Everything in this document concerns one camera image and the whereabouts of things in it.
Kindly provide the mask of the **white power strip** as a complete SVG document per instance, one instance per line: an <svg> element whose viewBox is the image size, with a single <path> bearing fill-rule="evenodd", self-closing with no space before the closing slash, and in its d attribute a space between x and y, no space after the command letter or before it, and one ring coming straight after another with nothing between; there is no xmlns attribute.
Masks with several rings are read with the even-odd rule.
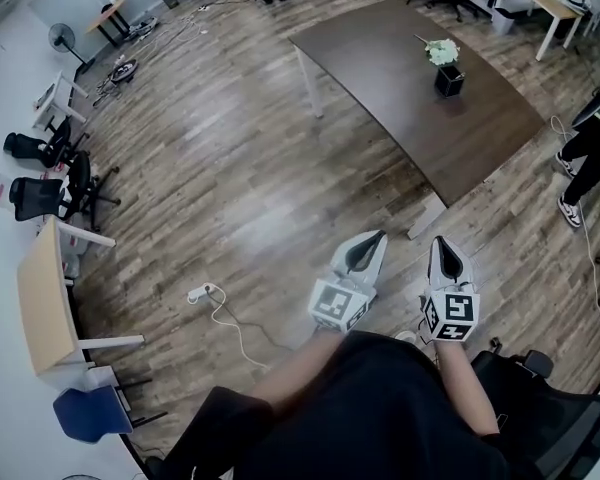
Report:
<svg viewBox="0 0 600 480"><path fill-rule="evenodd" d="M189 304L196 304L201 298L210 296L215 290L216 287L214 284L204 283L188 292L187 302Z"/></svg>

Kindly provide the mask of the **black square vase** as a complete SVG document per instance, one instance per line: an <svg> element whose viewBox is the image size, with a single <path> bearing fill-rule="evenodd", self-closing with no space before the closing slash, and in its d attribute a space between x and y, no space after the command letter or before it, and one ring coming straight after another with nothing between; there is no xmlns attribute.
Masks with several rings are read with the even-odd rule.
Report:
<svg viewBox="0 0 600 480"><path fill-rule="evenodd" d="M453 64L438 68L434 85L442 97L449 98L460 93L465 77L464 79L454 80L459 73L461 71Z"/></svg>

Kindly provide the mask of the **white trash bin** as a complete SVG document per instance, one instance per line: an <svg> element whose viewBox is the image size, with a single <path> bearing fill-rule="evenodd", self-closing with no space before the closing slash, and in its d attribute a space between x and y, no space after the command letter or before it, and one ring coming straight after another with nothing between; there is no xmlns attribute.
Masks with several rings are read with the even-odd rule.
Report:
<svg viewBox="0 0 600 480"><path fill-rule="evenodd" d="M492 11L493 31L498 36L507 35L514 23L514 15L505 8L495 8Z"/></svg>

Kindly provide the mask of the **small white table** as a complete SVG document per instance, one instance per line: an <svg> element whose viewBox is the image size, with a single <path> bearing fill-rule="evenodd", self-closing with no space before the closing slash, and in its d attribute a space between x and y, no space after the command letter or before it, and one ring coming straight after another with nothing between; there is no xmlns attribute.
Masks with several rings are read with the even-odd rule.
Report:
<svg viewBox="0 0 600 480"><path fill-rule="evenodd" d="M41 126L42 119L50 108L54 108L62 112L65 116L75 118L80 124L85 124L87 122L87 118L85 116L70 107L68 100L64 101L59 96L59 90L62 84L69 85L83 98L89 98L89 93L87 91L85 91L76 82L66 77L62 71L59 71L49 89L42 96L39 106L34 109L33 121L31 125L32 128L39 128Z"/></svg>

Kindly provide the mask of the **person's left forearm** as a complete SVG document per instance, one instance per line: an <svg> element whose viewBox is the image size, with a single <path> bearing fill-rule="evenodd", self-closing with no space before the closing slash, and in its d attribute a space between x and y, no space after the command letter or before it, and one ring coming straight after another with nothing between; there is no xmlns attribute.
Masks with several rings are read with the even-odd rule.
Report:
<svg viewBox="0 0 600 480"><path fill-rule="evenodd" d="M305 394L345 335L330 330L317 330L295 352L266 373L248 395L267 403L275 414L289 410Z"/></svg>

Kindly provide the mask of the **light wooden desk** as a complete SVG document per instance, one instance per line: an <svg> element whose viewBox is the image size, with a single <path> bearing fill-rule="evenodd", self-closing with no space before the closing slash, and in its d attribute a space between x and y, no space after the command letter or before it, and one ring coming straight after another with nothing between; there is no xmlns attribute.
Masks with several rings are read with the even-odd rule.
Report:
<svg viewBox="0 0 600 480"><path fill-rule="evenodd" d="M71 314L61 261L60 236L114 248L112 238L49 218L17 268L20 315L33 371L64 366L78 351L140 345L142 335L80 339Z"/></svg>

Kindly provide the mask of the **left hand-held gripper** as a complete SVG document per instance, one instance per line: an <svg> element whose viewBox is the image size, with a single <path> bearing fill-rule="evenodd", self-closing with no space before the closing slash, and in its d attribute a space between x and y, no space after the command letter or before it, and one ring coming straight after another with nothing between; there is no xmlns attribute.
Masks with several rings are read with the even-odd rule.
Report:
<svg viewBox="0 0 600 480"><path fill-rule="evenodd" d="M367 314L387 245L385 231L367 231L337 247L332 257L337 271L317 279L309 299L308 313L319 327L348 334Z"/></svg>

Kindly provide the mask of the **blue chair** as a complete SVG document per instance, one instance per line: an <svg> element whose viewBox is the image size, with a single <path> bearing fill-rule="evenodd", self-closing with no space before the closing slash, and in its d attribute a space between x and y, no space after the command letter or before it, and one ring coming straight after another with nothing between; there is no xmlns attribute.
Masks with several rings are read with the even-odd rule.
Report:
<svg viewBox="0 0 600 480"><path fill-rule="evenodd" d="M96 444L105 435L128 435L168 415L167 411L150 417L132 419L122 401L122 386L104 385L92 390L64 390L52 407L64 434L74 440Z"/></svg>

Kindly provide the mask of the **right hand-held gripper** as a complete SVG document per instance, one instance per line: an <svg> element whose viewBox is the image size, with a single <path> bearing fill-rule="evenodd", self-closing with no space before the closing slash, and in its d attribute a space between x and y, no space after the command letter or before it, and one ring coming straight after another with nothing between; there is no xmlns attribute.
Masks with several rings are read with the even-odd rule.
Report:
<svg viewBox="0 0 600 480"><path fill-rule="evenodd" d="M457 244L436 236L429 251L430 285L453 286L426 291L422 309L429 336L435 341L465 342L480 318L480 295L475 291L471 259Z"/></svg>

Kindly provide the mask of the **white artificial flower bouquet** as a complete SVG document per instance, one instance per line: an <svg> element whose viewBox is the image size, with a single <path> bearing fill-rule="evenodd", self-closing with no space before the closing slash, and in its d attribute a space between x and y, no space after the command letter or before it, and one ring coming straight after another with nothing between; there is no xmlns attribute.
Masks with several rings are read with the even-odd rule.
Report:
<svg viewBox="0 0 600 480"><path fill-rule="evenodd" d="M437 67L453 64L459 58L460 47L451 39L426 40L419 35L416 38L425 45L428 60Z"/></svg>

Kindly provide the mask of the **black standing fan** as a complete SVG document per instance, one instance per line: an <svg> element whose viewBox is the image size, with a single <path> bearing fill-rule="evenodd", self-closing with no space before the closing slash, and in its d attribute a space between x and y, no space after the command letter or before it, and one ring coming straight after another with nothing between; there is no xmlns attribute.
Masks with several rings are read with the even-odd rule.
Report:
<svg viewBox="0 0 600 480"><path fill-rule="evenodd" d="M70 53L79 60L77 74L86 73L94 64L94 60L85 60L76 50L76 39L73 30L64 23L55 23L49 29L48 40L54 50L60 53Z"/></svg>

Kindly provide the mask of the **white table leg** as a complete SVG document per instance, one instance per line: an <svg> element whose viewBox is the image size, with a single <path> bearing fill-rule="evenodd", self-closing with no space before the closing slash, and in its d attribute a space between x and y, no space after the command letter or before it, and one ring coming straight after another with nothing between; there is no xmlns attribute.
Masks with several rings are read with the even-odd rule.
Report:
<svg viewBox="0 0 600 480"><path fill-rule="evenodd" d="M414 221L407 232L410 240L415 240L433 222L435 222L447 209L447 206L436 193L432 193L425 200L424 212Z"/></svg>
<svg viewBox="0 0 600 480"><path fill-rule="evenodd" d="M317 84L319 66L297 45L294 45L297 59L300 64L305 87L309 96L313 115L316 118L323 117L323 105Z"/></svg>

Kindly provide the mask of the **person's right forearm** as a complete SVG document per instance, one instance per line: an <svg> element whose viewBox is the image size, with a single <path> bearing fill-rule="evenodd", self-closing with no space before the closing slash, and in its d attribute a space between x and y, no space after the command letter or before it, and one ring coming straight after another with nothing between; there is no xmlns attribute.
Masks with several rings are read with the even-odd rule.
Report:
<svg viewBox="0 0 600 480"><path fill-rule="evenodd" d="M479 436L498 434L493 406L462 344L435 341L434 348L445 390L461 418Z"/></svg>

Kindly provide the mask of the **person's black shirt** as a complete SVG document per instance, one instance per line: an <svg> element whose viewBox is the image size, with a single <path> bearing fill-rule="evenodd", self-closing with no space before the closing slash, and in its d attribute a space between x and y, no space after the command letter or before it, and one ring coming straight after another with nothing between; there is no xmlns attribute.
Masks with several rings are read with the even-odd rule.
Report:
<svg viewBox="0 0 600 480"><path fill-rule="evenodd" d="M305 394L275 414L213 388L157 480L543 480L498 434L479 436L442 382L438 358L362 331Z"/></svg>

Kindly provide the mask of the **black mesh office chair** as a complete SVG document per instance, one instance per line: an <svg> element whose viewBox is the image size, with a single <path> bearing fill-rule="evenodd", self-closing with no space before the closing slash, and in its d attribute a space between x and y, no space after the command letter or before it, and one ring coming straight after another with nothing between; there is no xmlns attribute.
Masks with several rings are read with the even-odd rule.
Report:
<svg viewBox="0 0 600 480"><path fill-rule="evenodd" d="M552 360L542 352L502 356L502 344L472 361L500 435L533 462L544 480L584 480L600 459L600 394L551 387Z"/></svg>

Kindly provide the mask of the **round wooden table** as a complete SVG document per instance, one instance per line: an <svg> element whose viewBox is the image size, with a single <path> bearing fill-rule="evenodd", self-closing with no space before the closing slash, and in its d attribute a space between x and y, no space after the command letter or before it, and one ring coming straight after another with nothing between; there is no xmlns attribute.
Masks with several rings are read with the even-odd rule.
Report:
<svg viewBox="0 0 600 480"><path fill-rule="evenodd" d="M131 27L127 20L122 16L120 9L126 0L113 0L105 5L100 15L87 27L85 33L90 34L94 31L98 31L106 41L114 48L119 48L121 44L129 38ZM118 36L114 38L105 25L109 23L117 31Z"/></svg>

